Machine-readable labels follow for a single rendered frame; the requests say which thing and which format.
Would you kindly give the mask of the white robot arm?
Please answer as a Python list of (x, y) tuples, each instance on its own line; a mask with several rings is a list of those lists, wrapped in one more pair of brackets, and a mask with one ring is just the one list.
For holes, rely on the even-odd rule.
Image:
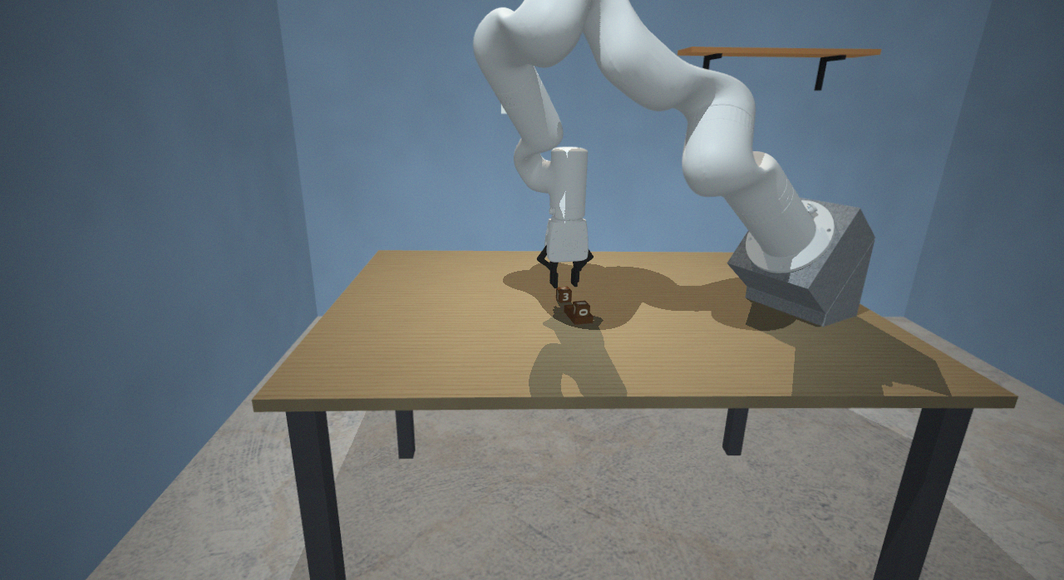
[[(639, 106), (676, 107), (687, 117), (685, 181), (698, 196), (722, 196), (734, 210), (749, 230), (747, 255), (757, 267), (789, 274), (827, 252), (835, 218), (820, 203), (800, 200), (776, 160), (752, 149), (757, 104), (750, 89), (675, 55), (628, 0), (523, 0), (515, 12), (495, 9), (476, 28), (476, 62), (521, 136), (515, 168), (529, 189), (549, 194), (549, 215), (585, 216), (588, 150), (555, 148), (563, 126), (535, 66), (567, 57), (582, 32), (617, 89)], [(548, 150), (551, 162), (539, 154)]]

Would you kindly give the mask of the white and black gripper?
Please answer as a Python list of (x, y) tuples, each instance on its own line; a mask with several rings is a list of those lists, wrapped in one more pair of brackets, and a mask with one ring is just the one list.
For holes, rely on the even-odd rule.
[[(548, 258), (546, 261), (545, 258)], [(589, 251), (586, 219), (561, 220), (552, 216), (546, 230), (546, 242), (537, 261), (550, 271), (549, 283), (558, 287), (556, 267), (562, 262), (573, 262), (571, 283), (578, 286), (580, 271), (594, 256)]]

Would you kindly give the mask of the brown wooden tray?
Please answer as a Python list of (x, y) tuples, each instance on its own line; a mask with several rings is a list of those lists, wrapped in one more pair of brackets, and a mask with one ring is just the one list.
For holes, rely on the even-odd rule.
[(589, 316), (575, 317), (573, 305), (564, 305), (564, 312), (569, 316), (570, 320), (573, 320), (573, 325), (586, 325), (593, 324), (594, 316), (589, 313)]

